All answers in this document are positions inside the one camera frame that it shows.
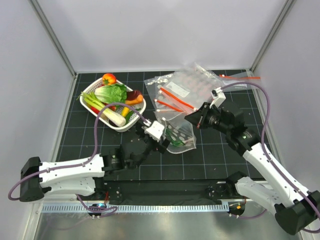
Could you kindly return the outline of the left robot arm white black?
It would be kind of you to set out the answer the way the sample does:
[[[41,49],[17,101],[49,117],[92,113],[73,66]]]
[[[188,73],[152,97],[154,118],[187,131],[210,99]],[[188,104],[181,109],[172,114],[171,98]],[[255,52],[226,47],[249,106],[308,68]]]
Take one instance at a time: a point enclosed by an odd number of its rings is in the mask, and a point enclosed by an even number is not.
[[[170,144],[166,126],[153,121],[138,123],[138,139],[93,157],[64,162],[42,162],[31,157],[20,171],[20,202],[34,202],[49,195],[75,194],[101,200],[106,195],[104,177],[137,169],[152,151],[164,153]]]

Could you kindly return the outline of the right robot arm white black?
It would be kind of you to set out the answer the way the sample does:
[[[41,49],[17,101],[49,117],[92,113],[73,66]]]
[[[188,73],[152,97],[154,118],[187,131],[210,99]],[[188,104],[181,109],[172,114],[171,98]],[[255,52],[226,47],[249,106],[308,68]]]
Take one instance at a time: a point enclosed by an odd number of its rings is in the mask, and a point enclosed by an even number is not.
[[[246,126],[244,113],[235,104],[227,102],[218,109],[205,102],[185,119],[198,129],[212,128],[223,133],[229,147],[271,186],[266,188],[237,172],[226,179],[225,192],[230,198],[241,195],[255,201],[274,215],[278,225],[290,235],[306,230],[319,219],[319,191],[308,190],[278,162],[263,143],[262,135]]]

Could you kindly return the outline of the clear dotted zip bag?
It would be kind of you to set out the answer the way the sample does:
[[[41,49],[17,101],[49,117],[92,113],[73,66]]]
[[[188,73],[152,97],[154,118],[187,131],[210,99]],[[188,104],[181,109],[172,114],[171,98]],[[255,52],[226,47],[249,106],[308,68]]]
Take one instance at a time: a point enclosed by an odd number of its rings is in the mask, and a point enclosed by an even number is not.
[[[155,111],[156,119],[165,126],[164,136],[170,141],[167,151],[182,154],[196,149],[193,125],[185,120],[186,112]]]

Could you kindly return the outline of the green lettuce head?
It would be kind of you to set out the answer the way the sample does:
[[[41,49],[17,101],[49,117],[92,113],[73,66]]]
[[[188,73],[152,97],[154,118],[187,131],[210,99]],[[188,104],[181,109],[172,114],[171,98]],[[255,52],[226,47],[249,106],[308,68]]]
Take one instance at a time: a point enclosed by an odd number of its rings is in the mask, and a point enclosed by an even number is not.
[[[127,87],[124,84],[104,85],[97,88],[94,95],[105,104],[124,103],[127,99]]]

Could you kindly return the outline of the green onion stalk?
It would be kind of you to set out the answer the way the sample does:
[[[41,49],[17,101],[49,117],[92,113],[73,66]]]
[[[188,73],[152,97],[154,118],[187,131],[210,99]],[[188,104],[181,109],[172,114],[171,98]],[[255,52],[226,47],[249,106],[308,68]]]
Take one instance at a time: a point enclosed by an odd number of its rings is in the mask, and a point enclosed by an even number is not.
[[[178,138],[178,135],[175,132],[172,132],[169,129],[165,130],[165,137],[170,141],[170,144],[174,147],[181,147],[186,145],[186,143],[183,140],[180,140]]]

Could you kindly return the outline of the white perforated plastic basket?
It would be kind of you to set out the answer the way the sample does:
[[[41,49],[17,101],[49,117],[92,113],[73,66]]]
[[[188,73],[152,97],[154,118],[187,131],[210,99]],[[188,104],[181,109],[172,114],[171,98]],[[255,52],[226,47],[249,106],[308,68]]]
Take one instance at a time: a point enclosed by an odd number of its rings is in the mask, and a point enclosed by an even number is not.
[[[119,80],[117,80],[117,82],[115,84],[120,84],[120,85],[125,85],[124,83],[120,82]],[[85,90],[81,91],[80,94],[82,92],[84,93],[91,93],[93,92],[95,94],[95,90],[99,87],[102,87],[103,82],[102,82],[102,77],[98,78],[97,80],[95,80],[93,83],[91,83]],[[129,91],[134,91],[133,89],[131,89],[129,86],[125,85],[127,88],[127,92]],[[78,98],[81,105],[83,107],[85,107],[85,109],[87,109],[93,116],[97,116],[89,107],[89,105],[87,103],[85,103],[85,101],[83,100],[82,97]],[[123,133],[128,131],[140,118],[140,115],[142,115],[144,113],[144,111],[146,110],[147,107],[147,103],[146,100],[143,97],[143,102],[140,104],[136,104],[136,105],[127,105],[121,102],[113,102],[113,103],[103,103],[105,104],[105,106],[108,106],[110,109],[112,109],[114,112],[118,113],[121,115],[122,110],[124,107],[128,107],[130,108],[130,113],[125,117],[126,120],[126,124],[122,127],[117,127],[115,124],[113,124],[111,121],[109,121],[108,119],[104,118],[104,115],[99,117],[99,120],[104,123],[105,125],[107,125],[108,127],[110,127],[111,129]]]

